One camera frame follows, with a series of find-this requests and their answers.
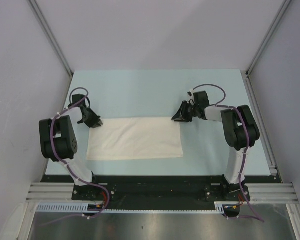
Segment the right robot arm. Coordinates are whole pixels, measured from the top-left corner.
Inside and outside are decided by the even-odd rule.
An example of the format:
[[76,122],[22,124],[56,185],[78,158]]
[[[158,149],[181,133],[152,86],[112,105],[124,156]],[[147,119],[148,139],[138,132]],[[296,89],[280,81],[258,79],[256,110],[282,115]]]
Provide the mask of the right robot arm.
[[245,180],[244,171],[248,151],[260,139],[260,130],[248,105],[238,107],[210,104],[206,91],[188,95],[190,100],[181,103],[172,121],[191,123],[193,118],[222,123],[225,141],[229,146],[229,158],[223,178],[227,182],[220,188],[221,196],[232,201],[239,194],[236,185]]

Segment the white cloth napkin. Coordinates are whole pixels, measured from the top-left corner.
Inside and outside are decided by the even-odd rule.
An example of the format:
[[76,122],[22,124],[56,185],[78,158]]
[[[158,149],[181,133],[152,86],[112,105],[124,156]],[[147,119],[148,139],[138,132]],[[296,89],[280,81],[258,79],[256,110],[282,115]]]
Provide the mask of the white cloth napkin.
[[89,131],[86,159],[121,161],[182,158],[181,127],[169,117],[108,118]]

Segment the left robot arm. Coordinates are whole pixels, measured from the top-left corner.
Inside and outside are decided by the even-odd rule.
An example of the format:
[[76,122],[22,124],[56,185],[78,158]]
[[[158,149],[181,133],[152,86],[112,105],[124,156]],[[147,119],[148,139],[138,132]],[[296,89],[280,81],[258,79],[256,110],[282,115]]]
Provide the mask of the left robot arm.
[[75,94],[61,113],[39,121],[40,147],[44,158],[64,167],[76,186],[84,186],[83,194],[95,200],[100,196],[101,188],[93,183],[93,172],[76,156],[79,149],[76,130],[80,124],[95,129],[102,127],[103,122],[91,109],[88,96]]

